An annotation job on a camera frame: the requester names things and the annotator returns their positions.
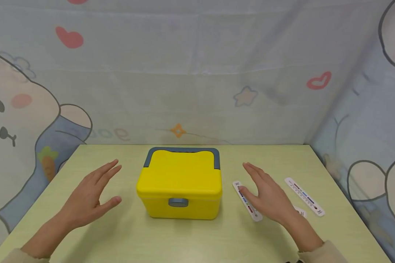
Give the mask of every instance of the yellow storage box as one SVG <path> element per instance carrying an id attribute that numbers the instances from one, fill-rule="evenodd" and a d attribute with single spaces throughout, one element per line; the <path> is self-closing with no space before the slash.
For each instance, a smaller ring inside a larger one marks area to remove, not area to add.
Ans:
<path id="1" fill-rule="evenodd" d="M 219 152 L 153 147 L 136 190 L 153 218 L 214 219 L 222 196 Z"/>

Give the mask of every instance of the white card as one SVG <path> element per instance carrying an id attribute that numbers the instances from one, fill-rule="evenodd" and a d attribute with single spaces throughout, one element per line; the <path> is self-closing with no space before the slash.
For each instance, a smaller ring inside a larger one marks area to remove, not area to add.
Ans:
<path id="1" fill-rule="evenodd" d="M 324 216 L 325 215 L 325 211 L 320 207 L 319 204 L 317 204 L 314 199 L 312 197 L 310 197 L 299 185 L 297 185 L 296 182 L 294 182 L 293 179 L 291 178 L 286 178 L 285 182 L 287 183 L 287 185 L 293 189 L 294 193 L 297 194 L 297 196 L 299 196 L 301 198 L 301 200 L 303 200 L 306 205 L 312 210 L 314 211 L 314 213 L 318 216 Z"/>
<path id="2" fill-rule="evenodd" d="M 261 221 L 263 219 L 263 216 L 261 215 L 261 213 L 259 213 L 259 211 L 256 210 L 253 207 L 253 205 L 251 205 L 251 203 L 248 202 L 247 199 L 243 196 L 243 194 L 238 190 L 238 187 L 241 186 L 240 181 L 234 181 L 233 186 L 234 186 L 234 189 L 236 190 L 238 196 L 240 197 L 241 202 L 244 204 L 244 206 L 246 207 L 246 210 L 250 214 L 251 218 L 256 222 Z"/>
<path id="3" fill-rule="evenodd" d="M 301 208 L 296 207 L 296 206 L 294 206 L 294 209 L 297 210 L 297 211 L 300 213 L 300 215 L 302 215 L 304 218 L 307 218 L 307 213 L 306 213 L 306 211 L 304 211 L 304 210 L 302 210 Z"/>

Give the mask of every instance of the pink cheek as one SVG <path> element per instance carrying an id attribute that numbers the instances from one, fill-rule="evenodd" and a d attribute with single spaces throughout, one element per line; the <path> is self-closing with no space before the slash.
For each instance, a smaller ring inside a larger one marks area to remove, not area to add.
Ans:
<path id="1" fill-rule="evenodd" d="M 32 103 L 32 97 L 28 94 L 18 94 L 12 98 L 13 108 L 25 108 Z"/>

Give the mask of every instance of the table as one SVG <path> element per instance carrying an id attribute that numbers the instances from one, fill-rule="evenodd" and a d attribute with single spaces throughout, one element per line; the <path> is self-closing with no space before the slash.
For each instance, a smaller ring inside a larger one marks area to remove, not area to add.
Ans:
<path id="1" fill-rule="evenodd" d="M 136 194 L 136 182 L 150 145 L 81 145 L 0 247 L 0 261 L 21 247 L 64 204 L 82 178 L 118 158 L 122 170 L 101 196 L 115 195 L 121 204 L 92 224 L 74 230 L 60 244 L 52 263 L 159 262 L 233 263 L 297 261 L 288 233 L 264 218 L 253 222 L 234 191 L 240 180 L 256 192 L 243 161 L 260 166 L 306 210 L 323 239 L 329 239 L 349 262 L 390 262 L 310 146 L 202 146 L 220 152 L 223 197 L 213 221 L 150 218 Z M 292 177 L 326 215 L 318 217 L 284 182 Z"/>

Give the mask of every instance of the left hand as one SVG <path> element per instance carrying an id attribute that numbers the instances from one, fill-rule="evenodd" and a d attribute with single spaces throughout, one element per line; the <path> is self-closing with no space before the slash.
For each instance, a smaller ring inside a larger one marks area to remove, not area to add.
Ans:
<path id="1" fill-rule="evenodd" d="M 99 197 L 104 187 L 121 169 L 121 165 L 114 167 L 117 163 L 118 160 L 116 159 L 89 173 L 72 192 L 67 202 L 56 215 L 60 221 L 67 225 L 69 230 L 82 227 L 97 220 L 120 204 L 120 196 L 112 197 L 112 199 L 102 205 L 99 202 Z"/>

